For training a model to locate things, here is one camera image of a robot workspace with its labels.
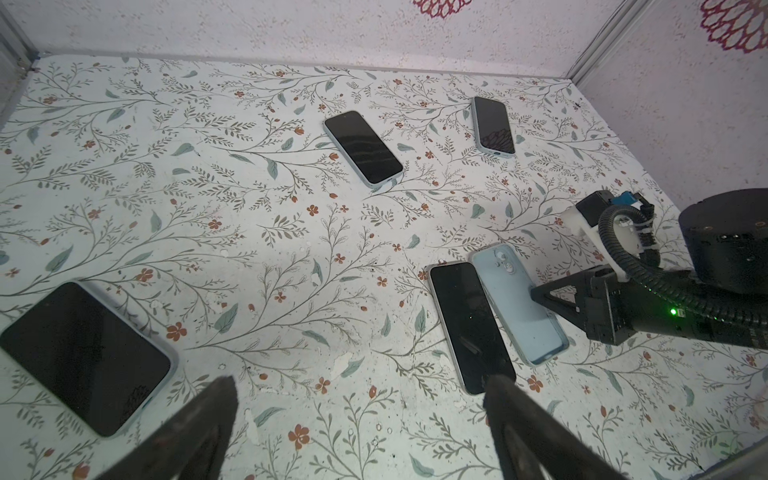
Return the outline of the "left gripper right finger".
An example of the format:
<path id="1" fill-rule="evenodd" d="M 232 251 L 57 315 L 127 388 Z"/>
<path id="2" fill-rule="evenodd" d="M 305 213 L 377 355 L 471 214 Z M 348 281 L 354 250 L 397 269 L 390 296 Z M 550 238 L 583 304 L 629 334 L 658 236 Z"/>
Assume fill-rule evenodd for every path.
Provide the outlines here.
<path id="1" fill-rule="evenodd" d="M 484 408 L 505 479 L 622 477 L 508 377 L 489 377 Z"/>

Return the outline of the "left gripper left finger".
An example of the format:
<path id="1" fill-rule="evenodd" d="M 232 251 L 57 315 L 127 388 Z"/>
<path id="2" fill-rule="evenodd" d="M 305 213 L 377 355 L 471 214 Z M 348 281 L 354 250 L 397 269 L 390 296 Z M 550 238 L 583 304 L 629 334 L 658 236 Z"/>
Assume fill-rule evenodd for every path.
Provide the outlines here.
<path id="1" fill-rule="evenodd" d="M 100 477 L 217 479 L 233 432 L 237 408 L 234 378 L 217 378 Z"/>

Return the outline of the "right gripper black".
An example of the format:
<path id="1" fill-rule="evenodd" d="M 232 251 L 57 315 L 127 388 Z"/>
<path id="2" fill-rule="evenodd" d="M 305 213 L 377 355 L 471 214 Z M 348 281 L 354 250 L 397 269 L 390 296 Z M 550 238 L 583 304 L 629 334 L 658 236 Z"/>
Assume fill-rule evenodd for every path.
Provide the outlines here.
<path id="1" fill-rule="evenodd" d="M 639 332 L 693 338 L 695 322 L 682 306 L 634 281 L 620 282 L 609 267 L 579 272 L 534 287 L 531 299 L 586 333 L 618 346 Z"/>

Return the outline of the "light blue phone case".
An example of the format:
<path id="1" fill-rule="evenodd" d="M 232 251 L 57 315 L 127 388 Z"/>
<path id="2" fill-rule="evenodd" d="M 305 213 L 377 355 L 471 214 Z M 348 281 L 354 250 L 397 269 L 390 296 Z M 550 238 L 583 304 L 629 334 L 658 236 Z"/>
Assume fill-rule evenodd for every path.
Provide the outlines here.
<path id="1" fill-rule="evenodd" d="M 568 349 L 556 316 L 532 300 L 534 283 L 511 246 L 492 245 L 472 253 L 469 260 L 524 363 L 538 366 Z"/>

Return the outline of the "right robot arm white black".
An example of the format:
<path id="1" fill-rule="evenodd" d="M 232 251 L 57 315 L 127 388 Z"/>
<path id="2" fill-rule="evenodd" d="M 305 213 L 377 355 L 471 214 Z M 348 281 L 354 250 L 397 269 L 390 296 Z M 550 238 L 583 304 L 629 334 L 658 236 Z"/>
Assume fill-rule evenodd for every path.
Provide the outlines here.
<path id="1" fill-rule="evenodd" d="M 607 264 L 532 289 L 531 299 L 618 346 L 640 332 L 767 347 L 767 191 L 736 190 L 683 210 L 693 267 L 664 270 L 654 206 L 640 193 L 594 192 L 570 210 Z"/>

